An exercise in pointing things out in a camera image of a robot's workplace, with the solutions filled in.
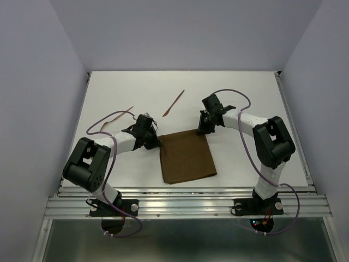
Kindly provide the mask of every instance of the brown cloth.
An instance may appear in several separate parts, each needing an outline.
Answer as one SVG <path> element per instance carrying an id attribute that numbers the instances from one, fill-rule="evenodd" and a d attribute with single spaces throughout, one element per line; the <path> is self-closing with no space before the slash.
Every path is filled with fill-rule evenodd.
<path id="1" fill-rule="evenodd" d="M 160 136 L 164 182 L 176 184 L 217 174 L 205 135 L 196 129 Z"/>

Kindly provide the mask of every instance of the white wall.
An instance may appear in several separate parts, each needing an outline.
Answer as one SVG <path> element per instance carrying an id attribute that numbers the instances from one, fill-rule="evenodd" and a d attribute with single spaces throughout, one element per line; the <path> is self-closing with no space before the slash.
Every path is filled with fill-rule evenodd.
<path id="1" fill-rule="evenodd" d="M 348 13 L 348 0 L 325 0 L 281 79 L 315 186 L 349 252 Z"/>
<path id="2" fill-rule="evenodd" d="M 86 86 L 48 0 L 0 1 L 0 261 L 31 261 Z"/>
<path id="3" fill-rule="evenodd" d="M 281 70 L 321 0 L 50 0 L 87 70 Z"/>

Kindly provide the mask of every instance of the wooden stick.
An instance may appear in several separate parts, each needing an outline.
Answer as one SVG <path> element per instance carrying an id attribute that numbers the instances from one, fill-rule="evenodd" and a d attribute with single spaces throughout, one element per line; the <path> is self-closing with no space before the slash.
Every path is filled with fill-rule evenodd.
<path id="1" fill-rule="evenodd" d="M 181 95 L 184 93 L 185 90 L 181 91 L 181 93 L 179 94 L 179 96 L 177 96 L 176 100 L 174 100 L 174 102 L 172 103 L 172 105 L 170 106 L 169 109 L 167 109 L 167 111 L 163 114 L 164 116 L 167 116 L 171 110 L 171 108 L 174 106 L 174 104 L 179 100 L 179 98 L 181 97 Z"/>
<path id="2" fill-rule="evenodd" d="M 133 108 L 133 106 L 131 106 L 129 109 L 125 110 L 125 112 L 122 112 L 120 115 L 118 115 L 117 117 L 115 117 L 113 120 L 105 122 L 105 123 L 102 125 L 102 127 L 100 128 L 100 131 L 102 131 L 102 129 L 103 129 L 107 124 L 109 124 L 109 123 L 115 121 L 116 119 L 122 117 L 123 115 L 125 115 L 126 112 L 130 111 L 132 108 Z"/>

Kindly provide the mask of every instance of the gray floor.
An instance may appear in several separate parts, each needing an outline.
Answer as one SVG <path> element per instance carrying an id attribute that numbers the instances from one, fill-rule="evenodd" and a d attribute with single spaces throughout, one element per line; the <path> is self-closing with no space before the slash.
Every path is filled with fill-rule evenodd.
<path id="1" fill-rule="evenodd" d="M 290 219 L 277 219 L 274 230 Z M 230 220 L 145 221 L 141 233 L 112 239 L 100 221 L 54 221 L 45 259 L 70 261 L 335 261 L 321 218 L 302 218 L 278 236 L 256 235 Z M 128 224 L 134 230 L 137 224 Z"/>

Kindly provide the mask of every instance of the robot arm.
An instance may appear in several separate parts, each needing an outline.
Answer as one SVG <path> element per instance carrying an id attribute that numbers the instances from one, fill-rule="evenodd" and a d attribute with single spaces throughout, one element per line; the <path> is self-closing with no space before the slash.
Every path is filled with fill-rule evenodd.
<path id="1" fill-rule="evenodd" d="M 153 127 L 153 119 L 148 114 L 139 115 L 134 125 L 113 136 L 117 141 L 116 154 L 133 151 L 142 146 L 148 150 L 161 146 Z M 81 138 L 63 169 L 63 177 L 106 203 L 102 188 L 109 158 L 115 154 L 114 148 L 114 141 L 110 137 L 96 141 Z M 105 194 L 115 206 L 121 204 L 121 193 L 108 183 Z"/>
<path id="2" fill-rule="evenodd" d="M 198 134 L 214 133 L 215 126 L 223 126 L 239 130 L 239 110 L 234 106 L 220 103 L 215 94 L 203 101 L 205 111 L 200 111 Z M 270 119 L 242 113 L 242 132 L 253 137 L 257 155 L 261 161 L 261 174 L 274 185 L 279 183 L 285 163 L 290 160 L 296 150 L 292 138 L 280 117 Z M 277 193 L 277 187 L 263 178 L 258 179 L 254 192 L 261 200 L 272 198 Z"/>

